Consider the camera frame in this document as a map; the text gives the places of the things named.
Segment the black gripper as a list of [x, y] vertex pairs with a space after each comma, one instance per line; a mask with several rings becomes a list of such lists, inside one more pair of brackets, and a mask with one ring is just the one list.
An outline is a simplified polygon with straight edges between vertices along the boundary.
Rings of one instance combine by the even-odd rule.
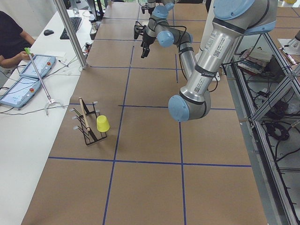
[[154, 43], [156, 39], [156, 33], [148, 26], [145, 26], [142, 30], [142, 55], [141, 58], [147, 58], [150, 52], [150, 45]]

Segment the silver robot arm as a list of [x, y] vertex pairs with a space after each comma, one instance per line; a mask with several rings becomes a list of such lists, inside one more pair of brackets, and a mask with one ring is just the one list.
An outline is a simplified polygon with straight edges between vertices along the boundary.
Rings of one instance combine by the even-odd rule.
[[168, 102], [170, 115], [179, 122], [205, 117], [211, 101], [208, 86], [231, 49], [236, 38], [267, 33], [275, 28], [276, 0], [216, 0], [213, 3], [212, 32], [199, 58], [191, 46], [187, 31], [171, 27], [167, 22], [175, 0], [152, 3], [152, 14], [142, 29], [142, 58], [148, 56], [150, 45], [158, 40], [162, 47], [176, 45], [187, 84]]

